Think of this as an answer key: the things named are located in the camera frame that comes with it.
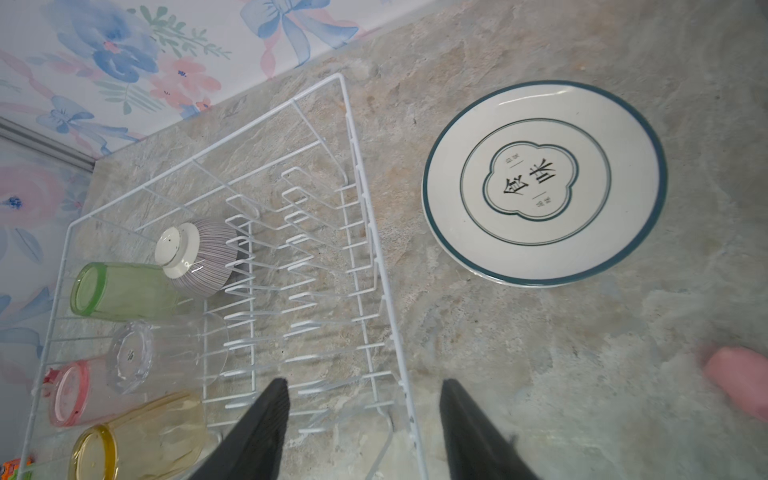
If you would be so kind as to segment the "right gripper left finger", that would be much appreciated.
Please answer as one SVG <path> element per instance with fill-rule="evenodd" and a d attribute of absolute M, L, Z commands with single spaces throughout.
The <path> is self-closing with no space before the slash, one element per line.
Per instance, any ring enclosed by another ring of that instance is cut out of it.
<path fill-rule="evenodd" d="M 191 479 L 277 479 L 289 412 L 287 380 L 275 378 Z"/>

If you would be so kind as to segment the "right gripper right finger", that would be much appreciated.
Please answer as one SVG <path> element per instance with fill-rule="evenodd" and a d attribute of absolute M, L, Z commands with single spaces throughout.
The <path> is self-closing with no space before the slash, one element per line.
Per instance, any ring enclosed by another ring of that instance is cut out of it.
<path fill-rule="evenodd" d="M 451 479 L 538 479 L 456 379 L 445 379 L 439 401 Z"/>

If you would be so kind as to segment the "yellow plastic cup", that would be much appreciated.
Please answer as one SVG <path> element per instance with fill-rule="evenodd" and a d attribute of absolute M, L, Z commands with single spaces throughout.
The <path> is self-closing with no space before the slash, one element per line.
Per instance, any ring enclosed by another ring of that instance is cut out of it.
<path fill-rule="evenodd" d="M 192 467 L 206 442 L 201 395 L 174 393 L 85 430 L 68 477 L 168 479 Z"/>

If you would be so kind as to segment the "clear glass cup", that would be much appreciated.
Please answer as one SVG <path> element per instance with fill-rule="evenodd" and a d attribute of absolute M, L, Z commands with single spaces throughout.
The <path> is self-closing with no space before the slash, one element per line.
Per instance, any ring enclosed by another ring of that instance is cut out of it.
<path fill-rule="evenodd" d="M 228 341 L 229 329 L 213 314 L 183 316 L 163 325 L 126 323 L 106 354 L 107 383 L 123 395 L 203 389 L 223 371 Z"/>

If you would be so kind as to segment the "pink plastic cup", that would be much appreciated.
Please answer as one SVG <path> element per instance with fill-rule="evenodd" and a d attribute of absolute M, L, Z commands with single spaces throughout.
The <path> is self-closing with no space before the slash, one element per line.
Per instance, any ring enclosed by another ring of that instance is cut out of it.
<path fill-rule="evenodd" d="M 50 369 L 43 381 L 48 417 L 56 428 L 104 421 L 145 402 L 141 394 L 121 394 L 108 383 L 110 370 L 104 355 Z"/>

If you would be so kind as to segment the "plain white plate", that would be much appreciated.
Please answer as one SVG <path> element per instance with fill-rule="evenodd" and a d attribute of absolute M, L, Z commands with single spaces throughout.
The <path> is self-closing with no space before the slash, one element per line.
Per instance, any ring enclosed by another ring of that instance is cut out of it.
<path fill-rule="evenodd" d="M 492 92 L 443 129 L 422 206 L 441 247 L 500 284 L 552 288 L 619 264 L 667 196 L 660 139 L 630 103 L 578 82 Z"/>

